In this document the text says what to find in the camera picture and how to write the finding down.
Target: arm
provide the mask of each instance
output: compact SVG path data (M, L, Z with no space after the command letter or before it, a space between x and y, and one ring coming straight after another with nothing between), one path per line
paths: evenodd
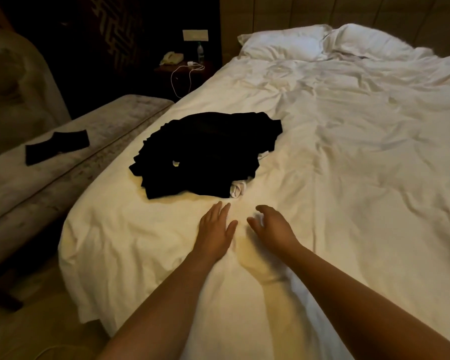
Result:
M180 357L205 279L227 252L237 228L237 221L232 221L226 229L230 204L221 208L218 202L201 218L190 254L133 312L99 360Z
M257 206L248 223L300 278L356 360L450 360L450 341L303 247L282 214Z

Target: wall outlet plate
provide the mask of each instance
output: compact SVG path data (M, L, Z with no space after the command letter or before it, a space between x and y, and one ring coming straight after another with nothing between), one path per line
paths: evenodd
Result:
M186 42L207 42L208 30L182 30Z

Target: wrinkled bedding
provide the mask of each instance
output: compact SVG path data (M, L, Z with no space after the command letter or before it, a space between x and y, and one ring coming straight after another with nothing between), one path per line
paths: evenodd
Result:
M200 295L183 359L351 359L246 217L277 208L300 242L450 340L450 57L234 58L135 139L70 211L59 247L81 321L114 334L191 250L219 199L148 200L128 169L142 141L206 111L282 121L275 151L230 201L232 247Z

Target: person's right arm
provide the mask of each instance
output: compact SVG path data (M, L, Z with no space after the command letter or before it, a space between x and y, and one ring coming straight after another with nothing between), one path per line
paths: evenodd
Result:
M450 360L450 341L300 244L282 214L260 205L263 244L300 278L355 360Z

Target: bench leg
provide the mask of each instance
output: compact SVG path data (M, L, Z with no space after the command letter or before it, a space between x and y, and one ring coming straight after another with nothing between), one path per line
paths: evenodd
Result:
M14 298L6 291L0 289L0 307L16 312L23 306L23 302L19 301L17 298Z

